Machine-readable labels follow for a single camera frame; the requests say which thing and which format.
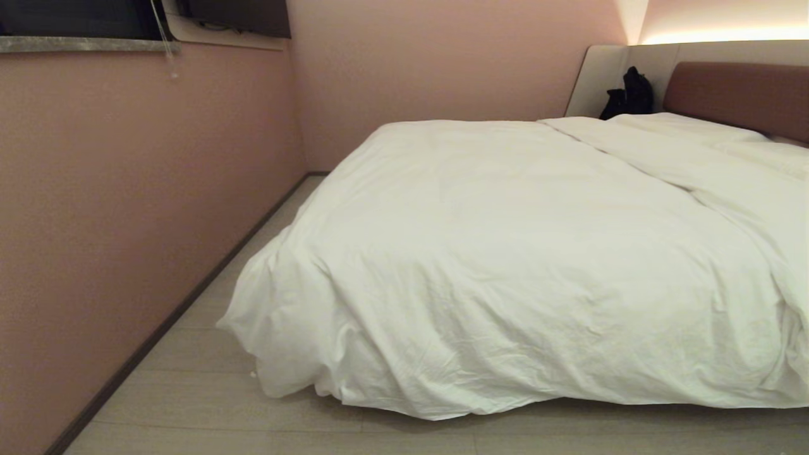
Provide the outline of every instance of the pink wall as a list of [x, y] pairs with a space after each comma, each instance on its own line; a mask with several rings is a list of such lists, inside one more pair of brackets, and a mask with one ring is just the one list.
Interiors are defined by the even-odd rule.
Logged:
[[649, 0], [641, 42], [723, 29], [807, 27], [807, 0]]
[[613, 1], [288, 3], [312, 170], [391, 121], [559, 117], [587, 47], [626, 43]]
[[305, 172], [287, 53], [0, 56], [0, 453], [42, 453]]

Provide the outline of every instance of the light wood floor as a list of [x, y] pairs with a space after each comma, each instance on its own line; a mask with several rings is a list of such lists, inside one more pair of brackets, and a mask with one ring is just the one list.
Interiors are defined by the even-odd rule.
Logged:
[[273, 400], [214, 329], [244, 263], [294, 218], [308, 179], [211, 284], [68, 449], [69, 455], [807, 455], [809, 409], [713, 410], [554, 400], [425, 422], [307, 390]]

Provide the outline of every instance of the television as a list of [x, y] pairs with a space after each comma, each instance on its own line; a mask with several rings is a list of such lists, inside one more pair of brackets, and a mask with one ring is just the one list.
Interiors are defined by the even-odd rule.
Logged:
[[286, 0], [177, 0], [180, 15], [215, 26], [277, 38], [291, 38]]

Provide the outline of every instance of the white duvet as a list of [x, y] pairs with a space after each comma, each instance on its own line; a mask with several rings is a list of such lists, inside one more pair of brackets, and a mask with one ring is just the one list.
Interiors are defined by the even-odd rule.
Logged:
[[807, 406], [804, 185], [593, 119], [386, 125], [245, 266], [219, 326], [270, 396], [314, 384], [423, 419]]

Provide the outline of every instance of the baseboard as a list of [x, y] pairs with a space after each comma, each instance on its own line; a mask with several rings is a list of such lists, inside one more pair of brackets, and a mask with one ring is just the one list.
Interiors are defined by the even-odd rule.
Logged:
[[118, 390], [118, 387], [124, 383], [126, 378], [129, 376], [130, 373], [138, 366], [139, 363], [143, 359], [146, 358], [146, 355], [149, 354], [149, 351], [152, 350], [153, 347], [160, 341], [160, 339], [169, 331], [169, 329], [183, 316], [183, 313], [191, 307], [194, 301], [197, 300], [197, 297], [202, 294], [202, 292], [216, 279], [216, 277], [222, 273], [222, 270], [233, 260], [236, 254], [244, 248], [244, 246], [252, 239], [256, 232], [264, 226], [267, 221], [275, 215], [275, 212], [281, 208], [281, 206], [286, 202], [292, 194], [303, 184], [303, 182], [310, 176], [325, 176], [328, 175], [328, 172], [309, 172], [296, 183], [292, 189], [290, 189], [283, 198], [281, 198], [278, 203], [276, 203], [266, 215], [264, 215], [244, 238], [225, 256], [217, 265], [214, 267], [213, 270], [199, 283], [188, 297], [180, 303], [180, 305], [163, 321], [162, 324], [152, 332], [152, 335], [132, 354], [124, 363], [124, 366], [119, 369], [113, 377], [104, 384], [104, 387], [93, 397], [90, 403], [85, 406], [81, 413], [70, 423], [68, 428], [62, 432], [61, 435], [56, 439], [56, 441], [51, 444], [48, 450], [45, 452], [45, 455], [62, 455], [70, 444], [78, 437], [79, 433], [93, 420], [95, 414], [104, 406], [104, 403]]

